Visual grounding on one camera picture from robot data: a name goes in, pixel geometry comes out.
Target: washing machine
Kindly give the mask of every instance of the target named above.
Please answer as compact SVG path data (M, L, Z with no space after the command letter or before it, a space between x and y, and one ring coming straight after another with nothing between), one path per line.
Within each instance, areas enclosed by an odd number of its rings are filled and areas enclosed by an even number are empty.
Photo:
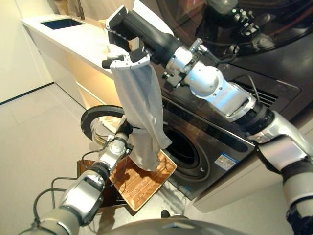
M169 181L190 200L235 168L253 143L163 97L164 132L172 144L164 152L177 164Z

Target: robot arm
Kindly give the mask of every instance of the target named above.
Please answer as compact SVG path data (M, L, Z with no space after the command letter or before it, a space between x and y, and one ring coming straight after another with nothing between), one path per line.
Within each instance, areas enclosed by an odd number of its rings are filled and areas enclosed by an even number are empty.
M132 127L125 120L113 140L107 140L99 159L63 194L58 208L40 219L35 218L29 234L76 235L80 226L88 225L104 200L101 193L106 180L118 161L132 150L132 146L127 144L131 132Z
M106 28L126 40L139 37L145 45L142 52L165 68L163 78L168 84L174 88L180 83L188 84L196 97L208 101L221 116L245 131L258 144L266 167L283 176L290 206L287 220L294 232L312 229L313 148L291 123L238 85L227 82L218 68L204 65L200 57L208 49L201 39L186 48L179 39L123 6L106 21Z

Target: black wire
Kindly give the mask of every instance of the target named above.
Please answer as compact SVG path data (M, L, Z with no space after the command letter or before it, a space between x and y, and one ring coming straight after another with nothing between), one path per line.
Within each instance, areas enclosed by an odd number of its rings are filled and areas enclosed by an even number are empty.
M30 231L30 230L32 230L33 229L33 227L31 227L31 228L29 228L29 229L25 229L24 231L21 231L18 235L21 235L21 234L23 234L23 233L26 233L26 232L28 232L28 231Z
M237 56L236 54L232 54L232 56L229 59L219 59L212 52L210 52L210 50L207 50L204 55L209 57L211 60L213 60L213 62L216 63L217 65L230 63L233 60L235 60Z
M37 213L37 203L38 203L38 200L40 199L40 197L42 195L44 195L46 192L50 192L50 191L59 191L59 192L65 192L66 189L63 189L63 188L48 188L44 191L42 191L41 193L38 194L38 196L36 197L35 201L34 201L34 204L33 204L33 212L34 212L34 216L35 216L35 222L39 222L40 221L40 218L38 216L38 213Z
M248 74L242 74L242 75L240 75L240 76L238 76L238 77L233 78L232 80L235 80L235 79L240 78L240 77L247 77L247 78L249 78L249 80L250 80L250 82L251 82L251 85L252 85L252 88L253 88L253 91L254 91L254 94L255 94L255 97L256 97L256 99L257 99L258 101L260 101L259 93L258 93L258 90L257 90L256 87L255 87L255 84L254 84L254 82L253 82L252 77L251 77L250 75L248 75Z
M51 181L51 188L54 188L53 184L56 180L77 180L77 178L72 178L72 177L57 177L54 178ZM55 198L54 198L54 191L51 191L51 199L52 199L52 208L55 208Z
M98 153L98 152L103 151L103 150L107 147L108 143L109 143L109 141L106 141L105 144L103 145L103 148L90 151L90 152L88 152L88 153L85 153L85 154L82 156L82 163L83 163L83 165L84 165L84 167L85 167L86 169L88 169L88 166L87 166L87 165L85 164L85 162L84 162L84 157L87 156L88 154L91 154L91 153Z

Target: wooden tray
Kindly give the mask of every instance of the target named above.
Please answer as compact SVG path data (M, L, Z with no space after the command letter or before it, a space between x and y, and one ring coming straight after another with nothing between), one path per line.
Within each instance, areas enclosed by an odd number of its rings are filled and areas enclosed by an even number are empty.
M130 158L127 158L125 172L121 176L125 163L125 158L123 158L110 176L112 182L118 179L114 186L135 212L157 192L177 168L177 165L162 150L158 157L161 163L156 171L142 170Z

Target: white cloth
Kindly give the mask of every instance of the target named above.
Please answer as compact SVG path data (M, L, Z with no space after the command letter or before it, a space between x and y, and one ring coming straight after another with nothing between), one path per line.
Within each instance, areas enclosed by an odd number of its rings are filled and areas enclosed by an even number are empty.
M163 131L161 89L150 64L136 68L125 65L115 60L110 69L128 123L140 128L134 128L129 136L134 146L130 157L141 169L155 171L160 163L158 152L172 143Z

